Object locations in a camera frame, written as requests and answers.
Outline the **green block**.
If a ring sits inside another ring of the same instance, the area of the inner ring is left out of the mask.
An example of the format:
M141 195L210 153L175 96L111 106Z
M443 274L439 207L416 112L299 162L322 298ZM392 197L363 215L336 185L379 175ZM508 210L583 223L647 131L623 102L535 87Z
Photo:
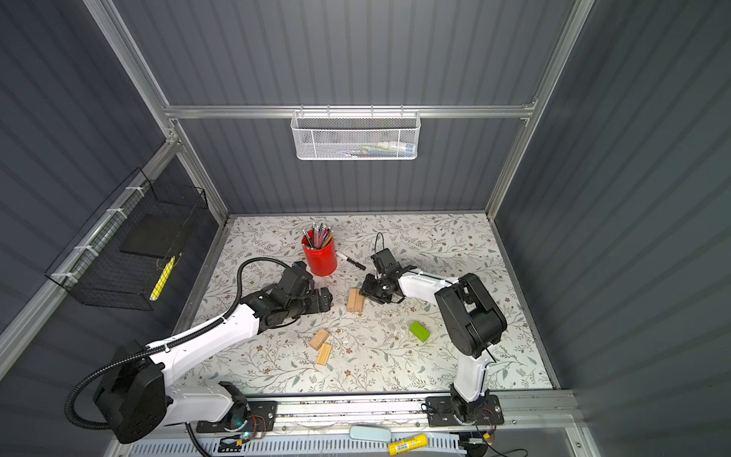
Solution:
M409 325L409 331L422 343L428 341L431 335L430 331L422 323L417 321L414 321Z

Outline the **red pen cup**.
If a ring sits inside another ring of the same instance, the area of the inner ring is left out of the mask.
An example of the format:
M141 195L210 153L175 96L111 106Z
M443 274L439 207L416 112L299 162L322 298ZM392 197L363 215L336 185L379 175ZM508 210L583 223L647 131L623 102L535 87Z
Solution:
M313 275L325 277L333 274L338 266L334 236L326 230L308 230L302 238L306 263Z

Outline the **yellow highlighter in basket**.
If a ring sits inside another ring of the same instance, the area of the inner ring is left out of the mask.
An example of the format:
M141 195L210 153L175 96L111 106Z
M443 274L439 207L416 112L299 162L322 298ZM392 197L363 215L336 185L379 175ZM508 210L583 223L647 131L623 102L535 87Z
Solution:
M171 257L169 259L169 262L167 262L167 265L164 266L160 276L158 277L158 280L156 284L154 285L152 291L150 292L150 296L148 297L148 300L150 302L157 301L163 290L165 289L165 285L167 285L167 281L169 280L169 276L171 276L171 273L177 263L177 258L175 256Z

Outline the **wood block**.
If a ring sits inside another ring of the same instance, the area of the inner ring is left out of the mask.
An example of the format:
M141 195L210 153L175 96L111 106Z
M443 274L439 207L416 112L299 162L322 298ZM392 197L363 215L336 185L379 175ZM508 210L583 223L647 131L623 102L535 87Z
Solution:
M310 347L314 350L321 350L323 344L329 339L329 335L330 333L326 329L319 329L310 340Z
M346 303L346 310L348 312L358 312L358 297L359 289L350 289L350 291L348 292L348 302Z
M364 310L364 304L365 304L365 296L362 294L361 291L358 291L356 294L356 299L355 299L355 311L357 313L362 313Z
M331 356L332 352L332 346L331 344L323 344L318 352L318 356L316 359L316 364L319 366L326 367L329 363L329 358Z

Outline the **floral table mat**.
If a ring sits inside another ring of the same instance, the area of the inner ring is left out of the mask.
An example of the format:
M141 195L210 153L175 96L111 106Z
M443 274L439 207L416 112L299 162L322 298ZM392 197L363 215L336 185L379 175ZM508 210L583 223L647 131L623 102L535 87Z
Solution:
M224 312L238 289L258 291L277 281L283 263L303 258L303 232L316 225L334 232L338 251L367 267L340 261L318 280L333 296L331 310L302 317L283 329L265 331L222 350L184 374L179 386L236 384L246 394L440 391L457 371L457 350L438 308L421 300L398 305L365 302L362 313L346 310L348 292L373 269L371 255L386 247L403 265L448 277L479 276L502 310L508 328L492 350L487 373L491 390L549 390L552 382L536 337L525 318L487 217L481 213L242 216L230 233L194 320ZM409 325L431 333L420 342ZM326 367L310 340L319 329L330 335Z

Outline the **black white marker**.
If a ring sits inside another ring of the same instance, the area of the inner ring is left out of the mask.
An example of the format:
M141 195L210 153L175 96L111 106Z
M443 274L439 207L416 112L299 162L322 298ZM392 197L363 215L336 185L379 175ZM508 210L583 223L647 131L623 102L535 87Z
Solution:
M367 267L360 262L352 259L351 257L346 256L344 253L341 253L340 251L336 251L336 256L339 260L350 263L352 266L359 268L359 270L366 270Z

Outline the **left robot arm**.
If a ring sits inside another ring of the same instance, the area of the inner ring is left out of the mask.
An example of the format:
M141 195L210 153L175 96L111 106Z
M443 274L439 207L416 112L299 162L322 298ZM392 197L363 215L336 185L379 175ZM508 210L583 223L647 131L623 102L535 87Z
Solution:
M305 265L296 262L260 291L238 289L232 306L209 321L145 347L121 347L113 368L102 376L94 403L122 444L186 423L220 424L232 432L255 428L246 396L231 382L184 388L177 380L207 358L264 331L329 312L332 301L331 292L316 287Z

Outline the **yellow glue stick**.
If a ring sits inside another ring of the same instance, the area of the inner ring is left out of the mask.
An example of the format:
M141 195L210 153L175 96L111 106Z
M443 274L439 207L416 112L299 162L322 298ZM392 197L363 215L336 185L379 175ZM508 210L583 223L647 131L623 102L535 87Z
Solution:
M415 451L428 446L428 436L426 434L418 434L413 437L405 438L388 445L388 453L390 456L396 456L405 452Z

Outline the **light blue eraser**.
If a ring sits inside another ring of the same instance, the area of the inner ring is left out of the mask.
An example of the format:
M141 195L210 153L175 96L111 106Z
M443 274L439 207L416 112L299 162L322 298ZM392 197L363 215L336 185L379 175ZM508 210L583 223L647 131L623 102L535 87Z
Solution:
M377 443L390 443L392 432L388 428L354 425L350 427L348 436L356 441L369 441Z

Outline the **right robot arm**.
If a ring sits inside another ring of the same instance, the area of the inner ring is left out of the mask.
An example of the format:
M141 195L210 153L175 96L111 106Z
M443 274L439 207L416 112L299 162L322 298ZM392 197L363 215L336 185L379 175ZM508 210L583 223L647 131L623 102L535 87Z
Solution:
M379 304L419 299L439 308L450 342L457 350L458 367L448 396L430 396L422 405L432 428L504 424L498 397L487 387L488 368L495 362L493 346L508 328L504 314L481 279L467 273L459 278L402 266L389 249L371 255L375 274L369 273L361 295Z

